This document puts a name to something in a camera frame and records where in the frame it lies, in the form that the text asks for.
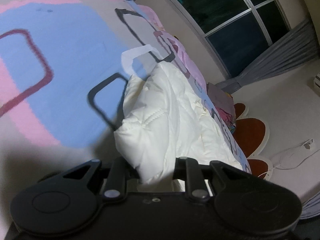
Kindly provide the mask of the red flower headboard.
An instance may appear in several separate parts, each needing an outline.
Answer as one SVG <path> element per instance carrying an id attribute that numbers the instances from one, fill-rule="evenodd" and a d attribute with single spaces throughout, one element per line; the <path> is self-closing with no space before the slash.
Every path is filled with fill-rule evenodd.
<path id="1" fill-rule="evenodd" d="M 249 107 L 242 102 L 234 105 L 236 128 L 233 137 L 247 158 L 254 176 L 270 180 L 273 173 L 272 161 L 261 155 L 266 147 L 270 129 L 263 120 L 248 116 Z"/>

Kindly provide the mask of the window with white frame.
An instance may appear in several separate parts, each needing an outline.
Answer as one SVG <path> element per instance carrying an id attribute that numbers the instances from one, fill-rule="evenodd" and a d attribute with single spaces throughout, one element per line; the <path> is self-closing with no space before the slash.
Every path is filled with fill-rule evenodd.
<path id="1" fill-rule="evenodd" d="M 290 30 L 277 0 L 167 0 L 217 58 L 238 76 Z"/>

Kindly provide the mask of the grey curtain right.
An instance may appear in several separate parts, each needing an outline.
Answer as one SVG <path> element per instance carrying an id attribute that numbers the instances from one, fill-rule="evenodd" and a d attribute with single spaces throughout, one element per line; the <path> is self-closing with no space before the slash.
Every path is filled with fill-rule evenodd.
<path id="1" fill-rule="evenodd" d="M 232 94 L 252 83 L 287 73 L 319 56 L 316 30 L 307 18 L 250 63 L 238 76 L 216 86 Z"/>

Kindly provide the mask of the white wall charger plug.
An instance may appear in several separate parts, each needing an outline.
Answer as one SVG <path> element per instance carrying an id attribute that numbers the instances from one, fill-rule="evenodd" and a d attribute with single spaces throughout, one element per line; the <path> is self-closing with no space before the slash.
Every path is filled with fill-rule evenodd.
<path id="1" fill-rule="evenodd" d="M 307 150 L 311 150 L 312 148 L 314 148 L 314 140 L 311 138 L 309 140 L 307 140 L 306 142 L 304 142 L 303 146 L 307 149 Z"/>

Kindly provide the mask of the patterned bed sheet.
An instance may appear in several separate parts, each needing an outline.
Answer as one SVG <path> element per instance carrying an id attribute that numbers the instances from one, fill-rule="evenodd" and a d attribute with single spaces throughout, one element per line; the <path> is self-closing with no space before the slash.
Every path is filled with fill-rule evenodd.
<path id="1" fill-rule="evenodd" d="M 14 237 L 9 205 L 22 189 L 118 156 L 127 82 L 162 61 L 183 72 L 249 171 L 207 93 L 133 0 L 1 0 L 1 239 Z"/>

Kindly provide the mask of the stack of folded clothes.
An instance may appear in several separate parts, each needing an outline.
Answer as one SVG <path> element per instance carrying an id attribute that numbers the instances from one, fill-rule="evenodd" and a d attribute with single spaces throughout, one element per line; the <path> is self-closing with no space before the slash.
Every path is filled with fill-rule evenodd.
<path id="1" fill-rule="evenodd" d="M 217 109 L 220 117 L 233 134 L 236 129 L 236 113 L 233 98 L 210 82 L 207 83 L 207 94 Z"/>

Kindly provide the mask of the white padded jacket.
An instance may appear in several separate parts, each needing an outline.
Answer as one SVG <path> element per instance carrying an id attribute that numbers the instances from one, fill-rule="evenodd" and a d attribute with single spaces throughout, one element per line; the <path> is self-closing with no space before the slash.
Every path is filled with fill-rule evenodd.
<path id="1" fill-rule="evenodd" d="M 182 190 L 172 180 L 179 157 L 241 168 L 217 122 L 171 63 L 157 64 L 147 80 L 131 76 L 123 111 L 122 124 L 114 133 L 116 148 L 138 172 L 140 191 Z"/>

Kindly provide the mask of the pink blanket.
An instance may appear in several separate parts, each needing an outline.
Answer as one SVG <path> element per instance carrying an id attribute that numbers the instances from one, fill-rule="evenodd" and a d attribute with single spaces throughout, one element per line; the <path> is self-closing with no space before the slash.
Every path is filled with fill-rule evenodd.
<path id="1" fill-rule="evenodd" d="M 138 7 L 144 12 L 147 16 L 147 19 L 157 27 L 159 31 L 161 31 L 165 37 L 169 40 L 169 42 L 172 44 L 174 50 L 176 51 L 176 54 L 178 55 L 178 58 L 183 63 L 185 68 L 190 72 L 190 74 L 193 76 L 193 78 L 198 82 L 200 87 L 207 92 L 207 84 L 206 81 L 200 72 L 197 65 L 194 63 L 194 61 L 189 57 L 187 54 L 185 47 L 178 38 L 175 36 L 172 36 L 169 34 L 163 27 L 160 19 L 158 18 L 157 14 L 148 6 L 145 5 L 138 5 Z"/>

